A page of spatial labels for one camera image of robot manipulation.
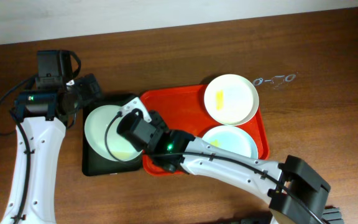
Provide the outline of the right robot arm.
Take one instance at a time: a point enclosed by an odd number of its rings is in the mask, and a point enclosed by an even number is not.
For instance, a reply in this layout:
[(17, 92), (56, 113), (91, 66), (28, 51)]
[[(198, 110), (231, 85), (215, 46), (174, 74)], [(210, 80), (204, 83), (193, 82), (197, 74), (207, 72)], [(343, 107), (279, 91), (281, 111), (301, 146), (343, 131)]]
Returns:
[(164, 171), (202, 175), (245, 190), (268, 204), (276, 223), (327, 223), (323, 212), (331, 187), (303, 159), (251, 159), (169, 130), (162, 118), (146, 121), (140, 109), (116, 117), (121, 119), (117, 133)]

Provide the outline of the pale green plate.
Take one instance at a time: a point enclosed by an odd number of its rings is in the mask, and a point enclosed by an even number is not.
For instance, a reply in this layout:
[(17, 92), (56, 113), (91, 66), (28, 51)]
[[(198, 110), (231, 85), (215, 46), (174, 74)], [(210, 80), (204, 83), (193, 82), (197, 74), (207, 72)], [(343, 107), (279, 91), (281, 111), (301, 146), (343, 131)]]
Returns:
[[(108, 127), (108, 124), (119, 112), (119, 108), (120, 108), (119, 106), (114, 106), (114, 105), (106, 105), (106, 106), (99, 107), (98, 109), (94, 110), (89, 114), (88, 118), (86, 119), (85, 129), (84, 129), (86, 134), (86, 139), (88, 143), (94, 148), (94, 150), (104, 158), (113, 161), (117, 161), (117, 160), (113, 158), (110, 155), (110, 153), (108, 153), (108, 150), (106, 149), (104, 143), (104, 135)], [(133, 159), (138, 154), (140, 155), (140, 152), (136, 151), (129, 141), (124, 139), (122, 136), (118, 135), (116, 129), (121, 119), (122, 117), (115, 120), (115, 122), (113, 122), (113, 124), (109, 129), (108, 136), (107, 136), (108, 148), (111, 151), (111, 153), (131, 152), (132, 159)]]

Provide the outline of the light blue plate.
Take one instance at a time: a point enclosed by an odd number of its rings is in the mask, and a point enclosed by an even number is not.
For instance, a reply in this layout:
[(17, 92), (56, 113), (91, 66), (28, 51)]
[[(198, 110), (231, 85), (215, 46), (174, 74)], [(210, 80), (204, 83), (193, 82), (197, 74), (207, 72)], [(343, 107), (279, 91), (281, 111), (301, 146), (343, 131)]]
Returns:
[(235, 126), (217, 126), (207, 131), (202, 139), (218, 148), (253, 159), (259, 158), (255, 141), (247, 132)]

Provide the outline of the green and yellow sponge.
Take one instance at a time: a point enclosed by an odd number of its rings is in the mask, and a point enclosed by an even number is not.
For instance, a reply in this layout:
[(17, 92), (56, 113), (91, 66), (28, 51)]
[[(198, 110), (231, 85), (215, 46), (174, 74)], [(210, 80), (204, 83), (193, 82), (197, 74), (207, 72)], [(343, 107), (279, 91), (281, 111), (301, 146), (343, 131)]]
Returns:
[(132, 159), (131, 152), (113, 152), (112, 155), (119, 160), (128, 161)]

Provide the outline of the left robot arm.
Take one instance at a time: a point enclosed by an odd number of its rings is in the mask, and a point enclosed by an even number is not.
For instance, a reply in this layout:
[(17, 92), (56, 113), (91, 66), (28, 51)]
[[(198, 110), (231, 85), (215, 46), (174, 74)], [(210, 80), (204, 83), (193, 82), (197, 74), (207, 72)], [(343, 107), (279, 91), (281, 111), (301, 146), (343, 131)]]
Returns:
[(17, 153), (2, 223), (55, 223), (54, 194), (60, 148), (77, 113), (102, 97), (92, 74), (80, 78), (70, 50), (37, 52), (38, 72), (9, 113), (16, 125)]

